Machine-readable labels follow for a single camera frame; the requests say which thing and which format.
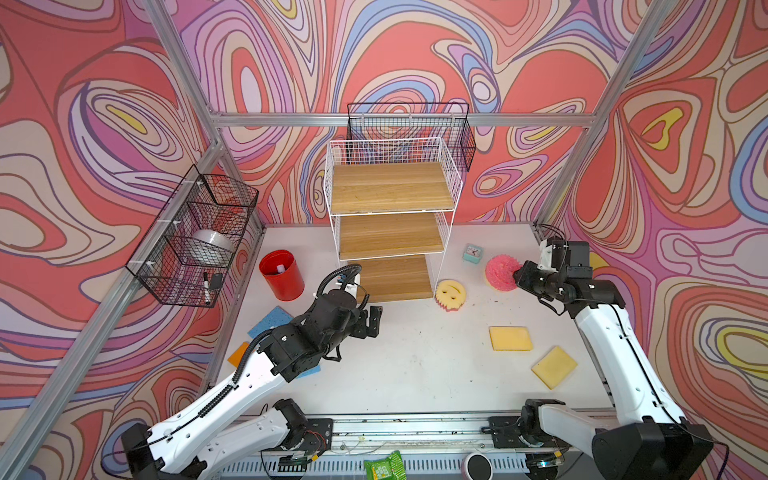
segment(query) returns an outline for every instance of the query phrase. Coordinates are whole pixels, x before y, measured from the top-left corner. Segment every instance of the red container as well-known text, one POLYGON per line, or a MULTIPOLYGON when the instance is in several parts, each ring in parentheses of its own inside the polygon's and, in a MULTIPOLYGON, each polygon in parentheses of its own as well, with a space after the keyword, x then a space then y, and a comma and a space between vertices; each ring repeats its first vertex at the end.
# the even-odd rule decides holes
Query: red container
POLYGON ((295 300, 304 291, 304 279, 301 278, 299 266, 288 250, 275 250, 265 255, 259 262, 259 271, 278 300, 295 300), (279 265, 285 267, 284 272, 277 271, 279 265))

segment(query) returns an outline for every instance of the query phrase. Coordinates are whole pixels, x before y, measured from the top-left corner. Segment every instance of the pink cupcake sponge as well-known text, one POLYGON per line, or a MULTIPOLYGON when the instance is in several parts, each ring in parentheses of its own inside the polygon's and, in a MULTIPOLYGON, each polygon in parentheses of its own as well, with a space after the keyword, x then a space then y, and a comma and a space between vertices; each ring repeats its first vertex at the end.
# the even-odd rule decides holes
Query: pink cupcake sponge
POLYGON ((500 292, 510 292, 518 286, 512 274, 522 265, 509 255, 497 255, 485 264, 485 280, 500 292))

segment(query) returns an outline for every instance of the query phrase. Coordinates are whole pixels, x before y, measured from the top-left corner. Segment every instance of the white table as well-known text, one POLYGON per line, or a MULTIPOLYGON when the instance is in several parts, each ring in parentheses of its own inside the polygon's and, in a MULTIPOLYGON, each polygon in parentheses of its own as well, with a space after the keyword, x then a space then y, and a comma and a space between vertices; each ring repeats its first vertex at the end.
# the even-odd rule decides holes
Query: white table
MULTIPOLYGON (((292 302, 275 298, 254 270, 234 327, 227 358, 275 306, 292 316, 312 303, 320 280, 336 269, 329 227, 271 227, 266 230, 261 257, 286 249, 293 253, 305 281, 303 294, 292 302)), ((487 285, 485 263, 506 253, 538 260, 538 245, 529 225, 470 225, 453 227, 440 279, 463 283, 467 303, 448 313, 434 300, 381 303, 380 334, 375 339, 348 338, 341 345, 342 362, 321 362, 321 371, 293 380, 269 397, 272 404, 293 398, 308 415, 345 413, 488 412, 520 409, 526 399, 556 398, 571 408, 606 408, 611 403, 573 321, 556 316, 520 289, 501 293, 487 285), (462 259, 467 243, 485 248, 479 265, 462 259), (489 326, 527 326, 531 352, 495 352, 489 326), (555 390, 531 371, 549 350, 559 345, 578 367, 555 390)), ((439 265, 440 255, 430 258, 439 265)), ((365 271, 361 284, 365 286, 365 271)), ((234 371, 226 360, 219 380, 234 371)))

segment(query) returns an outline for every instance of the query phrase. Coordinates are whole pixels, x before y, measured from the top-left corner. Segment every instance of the wooden shelf board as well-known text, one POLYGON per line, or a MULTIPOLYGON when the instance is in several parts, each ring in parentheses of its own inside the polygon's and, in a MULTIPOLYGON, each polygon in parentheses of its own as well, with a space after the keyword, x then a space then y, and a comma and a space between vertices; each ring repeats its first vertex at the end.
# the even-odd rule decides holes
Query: wooden shelf board
POLYGON ((437 253, 443 249, 433 213, 341 217, 339 238, 341 260, 437 253))
POLYGON ((439 162, 336 165, 332 195, 337 215, 453 209, 439 162))
MULTIPOLYGON (((410 257, 377 258, 360 260, 362 265, 360 284, 368 290, 369 302, 392 302, 432 298, 426 258, 410 257)), ((362 300, 362 289, 357 289, 357 300, 362 300)))

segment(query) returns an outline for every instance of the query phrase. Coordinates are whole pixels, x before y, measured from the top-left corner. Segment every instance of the black wire basket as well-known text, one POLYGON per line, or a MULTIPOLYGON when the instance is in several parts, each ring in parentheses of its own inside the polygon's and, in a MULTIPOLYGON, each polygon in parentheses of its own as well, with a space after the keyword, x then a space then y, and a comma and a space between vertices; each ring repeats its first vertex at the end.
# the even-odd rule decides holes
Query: black wire basket
POLYGON ((459 172, 472 166, 476 145, 466 102, 359 102, 346 108, 347 140, 440 137, 459 172))
POLYGON ((226 175, 198 174, 157 245, 128 269, 160 303, 215 306, 258 197, 226 175))

